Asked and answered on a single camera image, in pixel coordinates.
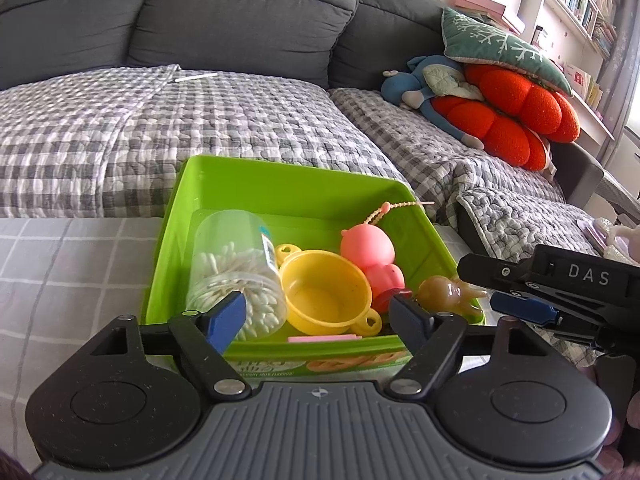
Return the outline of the white plush toy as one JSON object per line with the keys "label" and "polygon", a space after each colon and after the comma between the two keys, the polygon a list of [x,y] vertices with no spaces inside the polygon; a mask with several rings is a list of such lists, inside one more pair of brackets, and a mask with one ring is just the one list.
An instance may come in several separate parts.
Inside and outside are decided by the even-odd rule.
{"label": "white plush toy", "polygon": [[613,224],[605,218],[591,221],[579,221],[582,234],[587,237],[593,248],[605,259],[638,266],[639,227]]}

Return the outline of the pink plastic piece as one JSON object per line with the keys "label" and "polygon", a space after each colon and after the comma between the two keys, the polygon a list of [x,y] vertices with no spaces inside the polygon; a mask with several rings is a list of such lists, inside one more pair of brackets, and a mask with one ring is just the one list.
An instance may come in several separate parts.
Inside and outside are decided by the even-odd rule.
{"label": "pink plastic piece", "polygon": [[289,344],[329,344],[330,342],[344,342],[360,340],[362,336],[356,334],[324,335],[324,336],[289,336]]}

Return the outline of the white bookshelf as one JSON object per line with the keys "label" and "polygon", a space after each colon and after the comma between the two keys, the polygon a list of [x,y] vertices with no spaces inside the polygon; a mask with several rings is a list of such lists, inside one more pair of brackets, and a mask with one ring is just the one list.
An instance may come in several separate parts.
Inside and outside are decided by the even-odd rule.
{"label": "white bookshelf", "polygon": [[639,77],[639,0],[518,0],[522,38],[581,76],[580,143],[605,162],[620,145]]}

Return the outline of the pink rubber pig toy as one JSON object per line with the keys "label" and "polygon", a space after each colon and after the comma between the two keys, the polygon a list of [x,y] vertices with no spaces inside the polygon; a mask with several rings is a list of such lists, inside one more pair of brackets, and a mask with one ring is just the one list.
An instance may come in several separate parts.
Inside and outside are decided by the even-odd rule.
{"label": "pink rubber pig toy", "polygon": [[340,254],[366,276],[372,292],[372,308],[386,314],[397,294],[411,295],[405,277],[395,264],[395,246],[378,222],[394,209],[431,205],[431,202],[382,203],[362,223],[341,232]]}

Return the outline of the blue plush monkey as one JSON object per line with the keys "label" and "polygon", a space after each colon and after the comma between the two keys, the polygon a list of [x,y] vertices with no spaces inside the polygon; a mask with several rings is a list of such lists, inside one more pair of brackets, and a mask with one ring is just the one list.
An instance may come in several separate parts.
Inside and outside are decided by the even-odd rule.
{"label": "blue plush monkey", "polygon": [[381,87],[385,101],[420,112],[429,122],[449,133],[468,148],[482,150],[484,144],[437,113],[432,101],[444,96],[483,101],[480,89],[466,81],[463,67],[443,55],[417,56],[407,63],[408,72],[386,70]]}

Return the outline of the orange flower cushion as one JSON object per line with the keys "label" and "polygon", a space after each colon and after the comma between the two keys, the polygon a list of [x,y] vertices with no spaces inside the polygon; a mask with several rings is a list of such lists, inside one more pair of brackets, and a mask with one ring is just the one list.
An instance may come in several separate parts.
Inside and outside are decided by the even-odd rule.
{"label": "orange flower cushion", "polygon": [[562,93],[495,65],[467,65],[463,73],[482,97],[436,96],[432,107],[450,125],[480,140],[488,154],[541,172],[550,167],[552,142],[577,140],[579,119]]}

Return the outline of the grey checked quilt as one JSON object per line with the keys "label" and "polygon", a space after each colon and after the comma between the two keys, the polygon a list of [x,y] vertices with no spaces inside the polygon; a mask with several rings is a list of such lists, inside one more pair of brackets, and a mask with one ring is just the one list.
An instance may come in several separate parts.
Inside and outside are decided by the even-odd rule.
{"label": "grey checked quilt", "polygon": [[196,155],[396,180],[447,221],[470,188],[563,200],[559,185],[467,148],[376,91],[165,65],[90,70],[1,95],[6,217],[161,216]]}

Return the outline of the yellow toy pot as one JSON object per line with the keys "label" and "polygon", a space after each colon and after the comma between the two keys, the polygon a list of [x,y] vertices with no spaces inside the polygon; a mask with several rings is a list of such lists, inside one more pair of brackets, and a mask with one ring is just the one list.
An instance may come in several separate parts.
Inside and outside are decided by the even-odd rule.
{"label": "yellow toy pot", "polygon": [[335,252],[292,244],[277,246],[276,258],[288,322],[296,330],[307,336],[380,333],[370,284],[353,263]]}

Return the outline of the dark grey sofa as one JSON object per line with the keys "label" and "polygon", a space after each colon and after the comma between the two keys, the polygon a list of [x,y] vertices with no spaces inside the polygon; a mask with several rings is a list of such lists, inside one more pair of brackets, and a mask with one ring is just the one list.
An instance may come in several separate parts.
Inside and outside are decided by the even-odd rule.
{"label": "dark grey sofa", "polygon": [[439,0],[1,0],[1,85],[177,64],[373,90],[442,52]]}

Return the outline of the clear cotton swab jar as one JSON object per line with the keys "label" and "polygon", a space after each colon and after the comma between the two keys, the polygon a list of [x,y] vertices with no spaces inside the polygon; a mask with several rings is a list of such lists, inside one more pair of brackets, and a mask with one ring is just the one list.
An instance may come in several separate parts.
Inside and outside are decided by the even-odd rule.
{"label": "clear cotton swab jar", "polygon": [[213,212],[196,229],[186,310],[207,312],[230,292],[246,302],[237,340],[271,336],[284,325],[288,307],[270,232],[239,209]]}

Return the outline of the light grey grid sheet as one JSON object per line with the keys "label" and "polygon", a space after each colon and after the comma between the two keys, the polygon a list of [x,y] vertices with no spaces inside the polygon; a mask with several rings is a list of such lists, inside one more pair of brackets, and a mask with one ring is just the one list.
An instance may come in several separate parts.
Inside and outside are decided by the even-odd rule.
{"label": "light grey grid sheet", "polygon": [[159,218],[1,222],[1,448],[39,464],[24,413],[51,372],[117,315],[140,312]]}

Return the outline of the green plastic cookie box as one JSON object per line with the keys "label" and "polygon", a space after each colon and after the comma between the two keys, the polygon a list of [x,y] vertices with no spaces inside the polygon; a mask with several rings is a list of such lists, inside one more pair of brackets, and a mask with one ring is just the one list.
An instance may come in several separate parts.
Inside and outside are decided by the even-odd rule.
{"label": "green plastic cookie box", "polygon": [[[165,323],[184,310],[196,229],[207,216],[225,209],[256,214],[273,244],[337,252],[342,231],[384,202],[403,202],[405,208],[391,211],[381,226],[395,246],[395,262],[407,286],[416,289],[431,275],[451,278],[456,258],[412,201],[411,191],[395,180],[277,162],[191,157],[178,173],[164,215],[142,321]],[[290,341],[295,334],[285,325],[270,337],[232,342],[224,356],[241,375],[255,380],[356,372],[373,377],[410,358],[390,332],[326,344]]]}

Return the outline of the green leaf pattern pillow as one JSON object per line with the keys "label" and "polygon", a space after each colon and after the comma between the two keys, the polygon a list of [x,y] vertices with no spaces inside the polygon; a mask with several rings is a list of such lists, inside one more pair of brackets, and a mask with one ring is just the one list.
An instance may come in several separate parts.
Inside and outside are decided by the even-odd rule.
{"label": "green leaf pattern pillow", "polygon": [[562,70],[543,53],[517,36],[481,23],[454,9],[440,19],[444,55],[465,64],[497,65],[533,79],[544,88],[572,94]]}

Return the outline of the grey pebble pattern blanket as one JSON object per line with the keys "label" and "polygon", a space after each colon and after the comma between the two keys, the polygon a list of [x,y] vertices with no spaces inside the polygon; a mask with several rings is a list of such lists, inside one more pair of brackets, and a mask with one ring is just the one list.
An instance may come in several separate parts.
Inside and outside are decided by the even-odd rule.
{"label": "grey pebble pattern blanket", "polygon": [[553,200],[490,188],[470,188],[450,200],[456,231],[472,252],[518,262],[543,244],[594,256],[597,251],[578,223],[591,222],[581,209]]}

